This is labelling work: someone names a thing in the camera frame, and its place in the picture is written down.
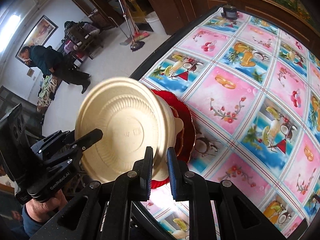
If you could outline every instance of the man's hand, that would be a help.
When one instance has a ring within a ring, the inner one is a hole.
[[[29,216],[34,221],[44,223],[50,219],[50,216],[47,214],[48,212],[53,211],[56,208],[58,208],[58,210],[61,210],[67,203],[68,202],[64,194],[62,193],[62,190],[59,190],[54,195],[54,197],[50,198],[45,203],[40,203],[35,199],[30,200],[26,204],[26,209]]]

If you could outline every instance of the white floor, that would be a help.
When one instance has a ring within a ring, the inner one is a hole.
[[[133,71],[164,41],[168,35],[151,33],[143,41],[145,45],[132,52],[130,45],[122,46],[119,43],[126,37],[119,29],[106,31],[104,48],[93,59],[86,59],[80,66],[80,70],[89,73],[91,85],[84,95],[81,94],[82,86],[68,85],[62,82],[54,101],[51,102],[44,119],[42,133],[48,136],[57,130],[74,130],[77,113],[87,93],[102,80],[124,76],[129,77]]]

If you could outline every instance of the white bucket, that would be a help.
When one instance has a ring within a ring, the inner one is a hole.
[[[146,21],[150,25],[150,27],[153,29],[154,33],[167,35],[165,33],[165,30],[156,14],[156,12],[149,13],[146,16]]]

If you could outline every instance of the wooden counter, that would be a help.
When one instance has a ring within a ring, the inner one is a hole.
[[[166,33],[173,35],[181,27],[205,14],[216,5],[232,3],[239,11],[248,12],[278,25],[320,58],[320,33],[287,8],[271,0],[148,0]]]

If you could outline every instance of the cream plastic bowl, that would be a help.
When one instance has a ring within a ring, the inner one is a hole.
[[[75,139],[99,128],[102,139],[84,151],[87,173],[100,182],[115,180],[153,148],[152,179],[167,179],[168,147],[175,145],[183,122],[169,105],[145,85],[130,78],[111,78],[94,87],[84,99],[76,120]]]

